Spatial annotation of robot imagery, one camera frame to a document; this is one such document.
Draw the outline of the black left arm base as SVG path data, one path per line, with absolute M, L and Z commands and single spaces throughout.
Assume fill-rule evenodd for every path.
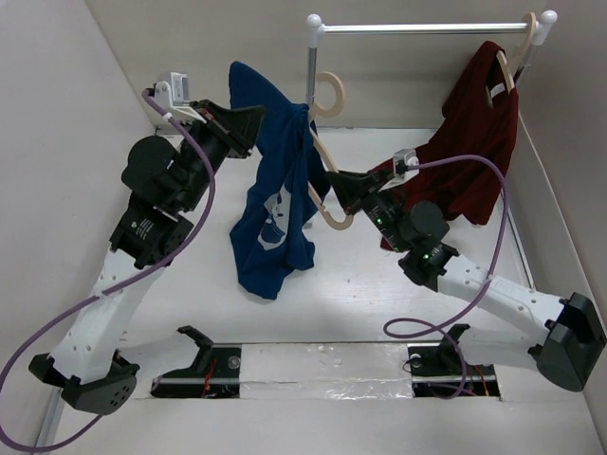
M 177 331 L 196 346 L 193 360 L 153 380 L 154 398 L 234 399 L 240 397 L 242 344 L 218 344 L 191 325 Z

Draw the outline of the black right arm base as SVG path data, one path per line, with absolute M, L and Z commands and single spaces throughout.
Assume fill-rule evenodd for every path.
M 466 364 L 446 339 L 410 343 L 402 370 L 412 379 L 414 398 L 495 397 L 501 393 L 493 365 Z

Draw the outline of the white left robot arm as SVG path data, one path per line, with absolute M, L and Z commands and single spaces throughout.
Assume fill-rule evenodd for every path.
M 210 175 L 228 158 L 250 156 L 266 113 L 262 105 L 226 109 L 210 100 L 193 109 L 200 118 L 180 146 L 147 136 L 131 148 L 121 174 L 128 205 L 110 236 L 92 302 L 56 348 L 29 363 L 74 410 L 109 415 L 134 393 L 140 366 L 120 353 L 120 338 L 153 283 L 201 229 L 185 215 L 206 196 Z

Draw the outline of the blue printed t-shirt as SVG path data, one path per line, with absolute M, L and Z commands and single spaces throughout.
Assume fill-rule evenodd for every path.
M 241 62 L 230 65 L 230 107 L 266 108 L 255 142 L 261 155 L 241 218 L 230 231 L 237 278 L 249 293 L 275 300 L 285 278 L 314 266 L 315 245 L 304 225 L 318 211 L 308 186 L 325 197 L 330 184 L 316 151 L 309 108 L 289 100 Z

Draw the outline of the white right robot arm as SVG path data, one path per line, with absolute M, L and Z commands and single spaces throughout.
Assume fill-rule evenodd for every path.
M 471 362 L 510 365 L 536 370 L 567 391 L 584 389 L 606 346 L 590 299 L 544 294 L 489 275 L 443 243 L 449 226 L 438 206 L 422 201 L 405 210 L 384 190 L 389 173 L 330 172 L 327 178 L 346 213 L 364 212 L 390 247 L 403 253 L 398 264 L 411 282 L 473 304 L 520 331 L 515 337 L 453 324 L 454 340 L 438 349 L 443 369 L 459 373 Z

